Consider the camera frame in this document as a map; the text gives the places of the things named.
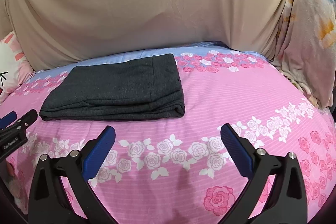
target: black clamp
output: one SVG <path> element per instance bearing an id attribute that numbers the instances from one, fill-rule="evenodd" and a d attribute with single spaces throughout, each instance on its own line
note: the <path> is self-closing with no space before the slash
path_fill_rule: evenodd
<path id="1" fill-rule="evenodd" d="M 229 124 L 221 128 L 221 138 L 240 174 L 249 179 L 244 190 L 218 224 L 306 224 L 305 185 L 293 152 L 285 157 L 254 149 Z M 29 224 L 118 224 L 87 183 L 95 177 L 115 141 L 115 131 L 106 127 L 81 151 L 51 159 L 44 154 L 35 170 L 29 196 Z M 269 175 L 276 175 L 263 211 L 249 219 Z M 68 177 L 87 219 L 77 215 L 68 201 L 61 176 Z"/>
<path id="2" fill-rule="evenodd" d="M 0 162 L 28 141 L 26 129 L 37 120 L 37 112 L 32 109 L 9 126 L 15 120 L 14 111 L 0 119 Z"/>

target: pink bedsheet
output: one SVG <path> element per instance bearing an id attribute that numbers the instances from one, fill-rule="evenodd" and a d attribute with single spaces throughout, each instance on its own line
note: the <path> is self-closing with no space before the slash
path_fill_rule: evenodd
<path id="1" fill-rule="evenodd" d="M 185 69 L 186 59 L 183 64 L 176 59 L 185 95 L 183 118 L 147 122 L 38 118 L 28 129 L 28 143 L 7 159 L 27 192 L 41 154 L 65 156 L 111 125 L 115 145 L 89 183 L 120 224 L 217 224 L 247 182 L 219 137 L 219 128 L 229 122 L 256 148 L 274 155 L 297 154 L 311 219 L 336 182 L 336 132 L 330 113 L 314 108 L 266 62 L 239 69 L 215 65 L 201 71 Z M 11 110 L 18 116 L 32 108 L 39 111 L 66 75 L 23 85 L 1 105 L 0 117 Z M 272 178 L 253 214 L 261 211 L 271 185 Z M 64 186 L 75 211 L 83 215 L 66 181 Z"/>

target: folded dark gray pants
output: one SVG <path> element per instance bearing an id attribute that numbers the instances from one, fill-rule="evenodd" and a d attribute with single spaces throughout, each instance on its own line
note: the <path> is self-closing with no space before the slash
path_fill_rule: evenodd
<path id="1" fill-rule="evenodd" d="M 172 54 L 77 66 L 43 102 L 49 120 L 138 121 L 182 117 L 183 90 Z"/>

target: beige fabric backdrop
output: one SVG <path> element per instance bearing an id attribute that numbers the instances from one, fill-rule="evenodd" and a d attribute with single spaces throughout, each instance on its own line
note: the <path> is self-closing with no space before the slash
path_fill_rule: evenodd
<path id="1" fill-rule="evenodd" d="M 35 70 L 200 41 L 272 58 L 285 1 L 0 0 L 0 33 L 12 25 Z"/>

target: pink and white pillow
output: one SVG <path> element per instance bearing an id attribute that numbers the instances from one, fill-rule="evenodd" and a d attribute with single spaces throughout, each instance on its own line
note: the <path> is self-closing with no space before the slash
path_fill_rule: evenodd
<path id="1" fill-rule="evenodd" d="M 0 41 L 0 104 L 34 74 L 15 33 L 9 33 Z"/>

